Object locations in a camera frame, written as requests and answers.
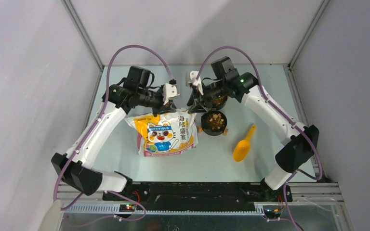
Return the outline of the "cat food bag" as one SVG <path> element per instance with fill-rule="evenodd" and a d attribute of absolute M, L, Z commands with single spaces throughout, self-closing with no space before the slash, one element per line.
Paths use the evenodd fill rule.
<path fill-rule="evenodd" d="M 137 132 L 138 154 L 143 157 L 180 155 L 198 144 L 195 113 L 186 109 L 125 119 Z"/>

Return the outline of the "yellow plastic food scoop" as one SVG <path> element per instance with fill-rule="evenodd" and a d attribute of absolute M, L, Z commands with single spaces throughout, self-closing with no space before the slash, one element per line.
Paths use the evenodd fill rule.
<path fill-rule="evenodd" d="M 251 148 L 251 138 L 254 135 L 256 130 L 256 126 L 252 125 L 246 134 L 246 137 L 242 140 L 240 140 L 236 147 L 233 150 L 233 160 L 235 162 L 241 162 L 243 161 L 246 156 L 248 155 L 250 148 Z"/>

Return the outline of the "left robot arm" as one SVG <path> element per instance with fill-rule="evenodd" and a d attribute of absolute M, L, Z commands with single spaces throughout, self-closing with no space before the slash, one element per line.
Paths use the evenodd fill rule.
<path fill-rule="evenodd" d="M 55 153 L 51 163 L 60 181 L 90 196 L 96 191 L 114 191 L 120 200 L 132 197 L 133 187 L 128 178 L 118 172 L 103 173 L 93 168 L 94 162 L 114 128 L 128 112 L 142 106 L 152 109 L 153 115 L 175 112 L 173 98 L 180 96 L 174 78 L 153 87 L 154 73 L 131 66 L 126 77 L 107 87 L 96 117 L 78 140 L 64 154 Z"/>

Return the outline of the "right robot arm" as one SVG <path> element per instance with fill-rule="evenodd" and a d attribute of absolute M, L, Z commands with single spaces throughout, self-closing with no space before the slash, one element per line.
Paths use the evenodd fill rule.
<path fill-rule="evenodd" d="M 272 129 L 283 148 L 275 156 L 275 166 L 261 182 L 261 195 L 267 201 L 274 201 L 280 195 L 280 187 L 316 153 L 319 129 L 291 117 L 259 83 L 257 76 L 249 72 L 240 74 L 228 56 L 216 60 L 211 67 L 216 78 L 209 85 L 203 84 L 200 71 L 187 75 L 187 85 L 192 89 L 187 105 L 192 113 L 207 112 L 214 107 L 215 100 L 234 98 Z"/>

